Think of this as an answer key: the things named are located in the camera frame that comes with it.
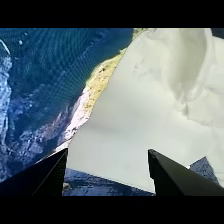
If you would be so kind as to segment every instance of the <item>white cloth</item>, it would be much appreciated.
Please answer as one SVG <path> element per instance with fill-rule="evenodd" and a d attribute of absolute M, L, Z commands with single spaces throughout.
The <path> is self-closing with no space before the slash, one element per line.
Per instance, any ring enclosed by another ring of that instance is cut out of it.
<path fill-rule="evenodd" d="M 223 127 L 224 41 L 203 28 L 144 32 L 74 136 L 67 167 L 154 192 L 154 149 L 184 166 L 208 155 L 222 175 Z"/>

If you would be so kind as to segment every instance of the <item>crumpled white cloth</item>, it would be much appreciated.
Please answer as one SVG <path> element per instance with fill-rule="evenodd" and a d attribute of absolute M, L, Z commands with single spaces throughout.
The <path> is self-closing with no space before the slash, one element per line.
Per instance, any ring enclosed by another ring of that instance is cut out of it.
<path fill-rule="evenodd" d="M 144 32 L 128 47 L 67 167 L 155 192 L 148 149 L 188 166 L 207 156 L 224 186 L 224 41 L 208 28 Z"/>

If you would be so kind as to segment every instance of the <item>white fabric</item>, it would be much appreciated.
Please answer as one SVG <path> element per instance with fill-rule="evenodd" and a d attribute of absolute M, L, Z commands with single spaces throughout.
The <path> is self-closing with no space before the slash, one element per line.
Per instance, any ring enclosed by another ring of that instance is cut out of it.
<path fill-rule="evenodd" d="M 67 167 L 150 192 L 148 149 L 184 166 L 208 155 L 215 171 L 218 155 L 223 172 L 223 66 L 210 29 L 141 34 L 74 136 Z"/>

